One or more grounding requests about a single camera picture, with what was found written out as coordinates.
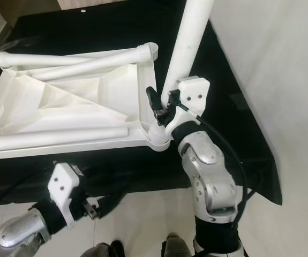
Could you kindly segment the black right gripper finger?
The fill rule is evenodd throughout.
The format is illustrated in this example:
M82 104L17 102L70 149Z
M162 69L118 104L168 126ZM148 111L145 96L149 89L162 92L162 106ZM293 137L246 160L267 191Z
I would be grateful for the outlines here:
M146 88L146 94L152 112L154 113L154 115L159 116L163 112L163 106L160 100L160 95L157 93L156 89L154 89L151 86Z

